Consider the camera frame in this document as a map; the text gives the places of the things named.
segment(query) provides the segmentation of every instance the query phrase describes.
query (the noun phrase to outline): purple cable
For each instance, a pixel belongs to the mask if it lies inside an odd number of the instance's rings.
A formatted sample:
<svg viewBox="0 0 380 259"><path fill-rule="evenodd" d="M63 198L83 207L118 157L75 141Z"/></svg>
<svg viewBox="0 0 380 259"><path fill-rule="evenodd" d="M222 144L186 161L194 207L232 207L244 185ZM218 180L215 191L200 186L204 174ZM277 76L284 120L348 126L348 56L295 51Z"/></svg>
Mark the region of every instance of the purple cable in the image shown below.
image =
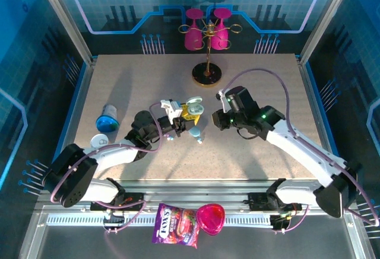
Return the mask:
<svg viewBox="0 0 380 259"><path fill-rule="evenodd" d="M248 70L244 70L242 72L240 72L238 75L236 75L228 84L227 86L221 91L222 93L224 93L231 85L232 83L237 79L239 78L241 75L245 74L245 73L248 73L248 72L252 72L252 71L263 71L263 72L267 72L273 76L275 76L278 81L281 83L281 85L283 86L284 88L284 91L285 91L285 96L286 96L286 124L287 124L287 127L288 127L288 130L290 131L290 133L292 134L292 136L294 136L295 139L297 139L299 142L301 142L305 147L307 147L308 149L312 150L315 154L317 154L319 157L325 159L328 163L330 163L331 165L333 165L336 169L338 169L340 172L342 172L346 177L349 178L349 180L355 185L355 187L359 190L359 192L363 195L363 198L365 199L365 201L367 202L367 205L369 206L369 209L373 215L373 218L375 219L375 223L371 222L370 220L366 219L365 217L361 216L360 214L354 212L353 210L350 210L350 209L346 209L348 212L352 213L353 215L359 217L360 219L362 219L363 221L365 221L366 223L372 225L372 226L379 226L380 222L379 222L379 217L378 215L376 214L376 211L375 211L375 208L373 207L373 204L371 203L369 197L367 196L367 193L364 191L363 187L354 179L354 177L352 177L348 171L346 171L345 169L343 169L341 166L338 165L338 163L336 163L335 161L333 161L333 159L331 159L330 157L328 157L327 155L325 155L323 152L319 151L317 148L315 148L313 145L311 145L310 143L308 143L306 140L302 139L301 137L299 137L297 135L297 133L294 131L293 127L292 127L292 124L290 123L290 98L289 98L289 92L287 90L287 87L284 83L284 81L280 78L279 75L277 75L275 72L273 71L270 71L268 69L263 69L263 68L253 68L253 69L248 69Z"/></svg>
<svg viewBox="0 0 380 259"><path fill-rule="evenodd" d="M109 149L109 148L117 148L117 147L125 147L125 148L130 148L130 149L136 149L136 150L139 150L139 151L142 151L142 152L147 152L147 153L152 153L152 152L157 152L158 150L160 150L161 148L161 145L162 145L162 131L161 131L161 126L157 120L157 118L154 116L154 113L152 112L152 107L153 106L157 106L157 105L160 105L161 103L154 103L152 104L150 107L149 107L149 112L150 114L152 115L153 117L153 120L154 120L154 123L156 124L156 127L158 128L158 131L159 131L159 138L160 138L160 141L159 141L159 146L158 148L156 149L153 149L153 150L147 150L147 149L142 149L142 148L138 148L138 147L135 147L135 146L130 146L130 145L127 145L127 144L110 144L110 145L106 145L106 146L102 146L102 147L99 147L97 148L96 150L94 151L91 151L89 152L89 154L83 156L81 159L79 159L78 161L76 161L73 166L71 166L70 169L67 170L66 174L61 178L61 180L59 180L57 186L54 188L54 190L52 191L52 194L50 195L50 201L52 203L59 203L58 201L55 201L54 197L56 195L56 193L58 192L58 190L60 189L60 187L62 186L62 184L66 181L67 177L69 177L69 175L71 174L71 172L78 167L78 165L86 158L88 157L91 157L92 155L95 155L96 153L100 152L100 151L103 151L103 150L106 150L106 149Z"/></svg>
<svg viewBox="0 0 380 259"><path fill-rule="evenodd" d="M293 229L296 229L303 222L303 220L305 219L305 217L306 217L306 215L307 215L307 213L309 211L309 208L310 208L309 205L307 205L305 213L303 214L303 216L301 217L301 219L299 220L299 222L296 223L296 225L294 225L291 228L288 227L287 229L284 229L284 230L274 230L274 233L275 234L277 234L277 232L284 232L285 233L285 232L289 232L289 231L291 231Z"/></svg>
<svg viewBox="0 0 380 259"><path fill-rule="evenodd" d="M122 231L123 229L127 228L136 219L136 217L138 217L141 214L141 212L144 210L145 206L147 205L147 202L144 200L137 201L136 203L132 203L132 204L125 204L123 206L112 206L110 204L103 203L102 201L96 201L95 203L100 204L103 207L107 207L108 209L114 209L114 210L125 209L127 207L133 207L133 206L136 206L138 204L142 204L141 209L138 211L137 214L135 214L135 216L127 224L123 225L121 228L109 230L109 231L114 232L114 233L117 233L117 232Z"/></svg>

